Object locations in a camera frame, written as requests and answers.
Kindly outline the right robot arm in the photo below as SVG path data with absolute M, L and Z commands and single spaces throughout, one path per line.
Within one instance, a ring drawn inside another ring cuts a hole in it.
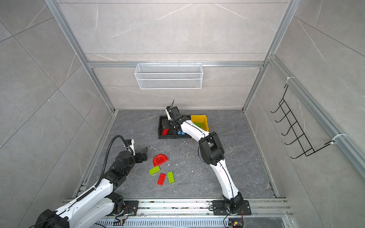
M 173 129 L 188 134 L 198 142 L 198 157 L 213 169 L 222 188 L 227 210 L 231 214 L 240 212 L 244 198 L 230 176 L 218 134 L 198 127 L 190 118 L 182 116 L 176 106 L 168 106 L 165 112 Z

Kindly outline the yellow plastic bin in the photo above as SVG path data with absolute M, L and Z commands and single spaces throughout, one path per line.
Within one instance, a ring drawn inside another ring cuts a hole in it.
M 191 115 L 191 121 L 197 122 L 197 123 L 203 123 L 203 129 L 206 132 L 209 132 L 209 126 L 208 126 L 208 121 L 207 121 L 207 116 L 206 115 Z

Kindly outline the red arch lego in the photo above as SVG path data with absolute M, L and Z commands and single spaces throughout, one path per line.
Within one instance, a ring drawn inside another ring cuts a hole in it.
M 164 164 L 167 161 L 169 161 L 169 160 L 166 155 L 158 154 L 154 157 L 153 164 L 154 164 L 154 167 L 156 167 L 156 166 L 160 166 L 160 165 Z

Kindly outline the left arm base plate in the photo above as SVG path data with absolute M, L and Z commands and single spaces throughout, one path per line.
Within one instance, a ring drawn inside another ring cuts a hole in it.
M 134 216 L 137 214 L 138 200 L 119 201 L 115 203 L 112 214 L 114 216 Z

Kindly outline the black bin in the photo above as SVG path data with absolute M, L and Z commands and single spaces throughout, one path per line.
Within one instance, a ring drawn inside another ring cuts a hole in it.
M 174 139 L 180 139 L 180 138 L 191 138 L 188 133 L 185 133 L 182 130 L 182 123 L 184 121 L 188 121 L 191 120 L 190 116 L 184 116 L 184 115 L 177 115 L 174 120 L 171 120 L 171 129 L 173 130 L 174 133 Z
M 175 139 L 175 131 L 166 116 L 159 116 L 158 139 Z

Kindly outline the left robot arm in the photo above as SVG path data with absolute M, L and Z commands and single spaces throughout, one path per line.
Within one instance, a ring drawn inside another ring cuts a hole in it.
M 116 139 L 121 139 L 125 150 L 119 152 L 110 168 L 108 157 Z M 134 151 L 134 140 L 126 141 L 122 136 L 115 136 L 106 151 L 101 175 L 98 181 L 80 196 L 58 209 L 45 210 L 33 225 L 35 228 L 89 228 L 106 215 L 121 215 L 125 206 L 123 196 L 116 193 L 131 172 L 135 164 L 148 159 L 148 148 Z

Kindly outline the red lego block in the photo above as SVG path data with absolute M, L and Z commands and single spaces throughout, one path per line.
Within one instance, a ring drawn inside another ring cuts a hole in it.
M 162 131 L 162 135 L 168 135 L 168 132 L 169 132 L 169 129 L 164 129 L 164 130 Z

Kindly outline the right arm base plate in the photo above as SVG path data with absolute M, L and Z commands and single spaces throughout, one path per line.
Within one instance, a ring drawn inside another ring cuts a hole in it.
M 224 200 L 214 200 L 212 205 L 208 207 L 209 211 L 212 211 L 215 216 L 219 215 L 252 215 L 250 204 L 247 200 L 244 200 L 238 205 L 229 205 Z

